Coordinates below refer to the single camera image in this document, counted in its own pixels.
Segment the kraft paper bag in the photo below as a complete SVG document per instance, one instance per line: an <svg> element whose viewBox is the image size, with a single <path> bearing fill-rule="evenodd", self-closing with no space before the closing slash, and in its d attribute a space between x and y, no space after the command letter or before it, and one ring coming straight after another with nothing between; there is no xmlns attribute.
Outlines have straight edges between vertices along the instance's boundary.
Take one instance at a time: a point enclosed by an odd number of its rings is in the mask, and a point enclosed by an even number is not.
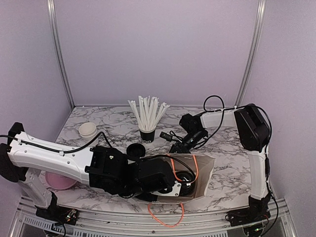
<svg viewBox="0 0 316 237"><path fill-rule="evenodd" d="M163 189L161 191L151 192L149 193L149 197L144 198L144 201L148 203L147 209L151 217L159 224L165 227L173 228L178 226L183 220L185 213L185 205L187 203L200 200L201 198L206 196L208 184L211 180L216 158L201 154L178 153L168 154L165 157L160 156L159 158L167 162L167 164L170 166L172 173L171 180L174 181L174 183L176 181L180 183L181 181L176 176L177 171L188 171L195 175L196 186L194 192L188 197L171 197L169 194L172 191L171 187ZM167 224L163 222L156 216L156 213L153 212L153 208L155 206L162 206L167 204L177 205L181 207L181 217L179 221L175 224Z"/></svg>

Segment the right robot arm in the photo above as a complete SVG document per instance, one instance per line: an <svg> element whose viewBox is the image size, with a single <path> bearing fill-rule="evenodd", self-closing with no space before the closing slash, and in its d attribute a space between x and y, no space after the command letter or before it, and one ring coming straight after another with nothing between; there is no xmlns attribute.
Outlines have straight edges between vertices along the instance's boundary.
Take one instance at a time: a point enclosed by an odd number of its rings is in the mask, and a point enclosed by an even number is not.
<svg viewBox="0 0 316 237"><path fill-rule="evenodd" d="M205 109L197 115L183 115L179 124L187 134L171 146L171 153L189 153L191 149L204 146L212 137L207 132L209 128L237 128L240 143L247 151L250 162L251 191L244 216L249 221L257 220L271 199L268 146L272 125L266 112L253 103L233 108Z"/></svg>

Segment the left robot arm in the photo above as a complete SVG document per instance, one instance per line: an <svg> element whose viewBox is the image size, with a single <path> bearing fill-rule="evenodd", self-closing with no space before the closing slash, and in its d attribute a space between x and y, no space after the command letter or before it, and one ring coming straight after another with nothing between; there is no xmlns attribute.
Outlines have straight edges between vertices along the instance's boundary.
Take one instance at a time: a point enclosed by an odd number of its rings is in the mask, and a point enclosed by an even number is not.
<svg viewBox="0 0 316 237"><path fill-rule="evenodd" d="M0 174L19 183L35 206L52 220L62 216L56 195L36 175L47 171L73 179L111 195L132 198L138 195L175 197L181 182L169 162L172 157L157 155L135 158L113 147L71 147L37 139L15 123L0 146Z"/></svg>

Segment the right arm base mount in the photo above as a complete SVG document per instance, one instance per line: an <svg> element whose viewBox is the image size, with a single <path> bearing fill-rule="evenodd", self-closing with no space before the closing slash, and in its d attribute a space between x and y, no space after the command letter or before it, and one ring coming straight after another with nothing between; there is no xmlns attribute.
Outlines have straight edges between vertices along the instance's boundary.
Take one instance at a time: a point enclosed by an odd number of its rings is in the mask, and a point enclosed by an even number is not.
<svg viewBox="0 0 316 237"><path fill-rule="evenodd" d="M249 196L249 206L247 208L231 210L226 214L225 219L230 222L231 227L268 220L271 217L268 207L270 200L271 196L269 194L262 199Z"/></svg>

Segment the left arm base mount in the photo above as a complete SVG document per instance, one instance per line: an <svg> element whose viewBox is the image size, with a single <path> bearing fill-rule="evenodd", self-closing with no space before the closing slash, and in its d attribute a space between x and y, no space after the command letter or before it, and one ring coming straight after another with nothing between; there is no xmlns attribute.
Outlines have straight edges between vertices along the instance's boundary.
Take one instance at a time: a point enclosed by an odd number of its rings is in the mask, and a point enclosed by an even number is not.
<svg viewBox="0 0 316 237"><path fill-rule="evenodd" d="M79 211L75 208L59 206L57 204L57 196L53 192L51 192L51 201L48 204L49 206L47 208L35 205L37 209L36 215L38 217L61 222L62 224L76 224Z"/></svg>

